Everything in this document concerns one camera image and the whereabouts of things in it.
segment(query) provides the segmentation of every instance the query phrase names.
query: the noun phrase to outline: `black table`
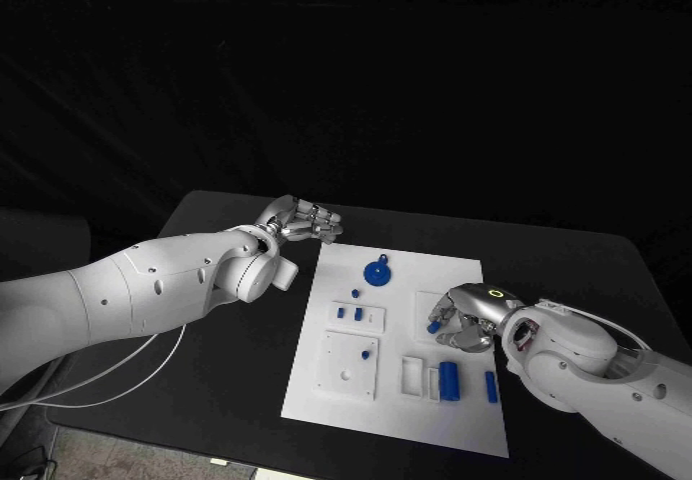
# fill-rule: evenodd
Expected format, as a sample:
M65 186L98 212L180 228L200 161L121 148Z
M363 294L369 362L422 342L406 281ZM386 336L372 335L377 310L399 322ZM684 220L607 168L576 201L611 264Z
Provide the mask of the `black table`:
M269 201L193 192L160 236L252 223ZM622 237L325 206L343 216L341 243L480 259L485 282L529 302L549 298L599 314L654 350L692 363L641 257ZM253 304L225 305L193 322L168 365L135 392L95 408L50 409L50 420L314 478L667 478L576 414L552 410L533 398L504 370L500 352L509 460L282 419L318 249L317 241L285 245L282 254L301 269L288 292L271 288ZM158 365L176 338L177 330L161 335L118 371L60 400L96 401L129 388ZM98 373L141 342L122 340L83 350L65 384Z

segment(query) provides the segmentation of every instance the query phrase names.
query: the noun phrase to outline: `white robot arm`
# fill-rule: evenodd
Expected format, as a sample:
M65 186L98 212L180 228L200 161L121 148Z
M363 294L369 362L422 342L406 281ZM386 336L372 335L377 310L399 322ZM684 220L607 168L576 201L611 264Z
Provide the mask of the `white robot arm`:
M627 330L586 312L542 300L526 306L485 284L454 287L429 315L432 327L458 313L461 331L436 341L481 352L493 337L536 398L579 413L601 434L676 479L692 478L692 367L651 351ZM618 347L601 321L637 342Z
M150 240L75 270L0 283L0 394L41 364L108 340L152 335L269 284L287 290L297 266L284 241L341 233L337 214L289 195L255 225Z

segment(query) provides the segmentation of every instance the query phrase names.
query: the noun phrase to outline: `blue key ring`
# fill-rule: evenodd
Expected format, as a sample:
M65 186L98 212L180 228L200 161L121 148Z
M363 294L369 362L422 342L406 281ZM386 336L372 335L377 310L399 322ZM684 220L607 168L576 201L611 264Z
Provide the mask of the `blue key ring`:
M392 271L386 266L387 258L386 255L382 254L376 262L372 262L364 267L364 281L373 286L380 287L386 285L392 278Z

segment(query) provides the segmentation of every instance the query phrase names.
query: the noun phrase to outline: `robotic hand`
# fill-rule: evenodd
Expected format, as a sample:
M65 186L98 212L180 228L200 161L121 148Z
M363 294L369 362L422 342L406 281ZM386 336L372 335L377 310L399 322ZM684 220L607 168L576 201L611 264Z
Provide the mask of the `robotic hand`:
M154 335L242 300L287 290L285 241L331 243L337 214L289 195L253 225L158 238L65 272L0 283L0 394L40 365L108 340Z
M673 478L692 478L692 367L651 351L622 327L547 300L526 306L506 290L454 287L428 317L436 332L458 314L461 330L436 342L485 351L500 338L507 369L552 408L578 412L601 434ZM605 329L638 349L618 347Z

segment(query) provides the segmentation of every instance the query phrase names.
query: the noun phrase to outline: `black curtain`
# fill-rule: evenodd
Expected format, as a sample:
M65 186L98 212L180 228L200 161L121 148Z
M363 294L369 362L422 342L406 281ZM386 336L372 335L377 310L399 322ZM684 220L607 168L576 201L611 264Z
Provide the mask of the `black curtain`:
M138 4L3 3L3 205L122 245L194 189L612 233L684 319L684 4Z

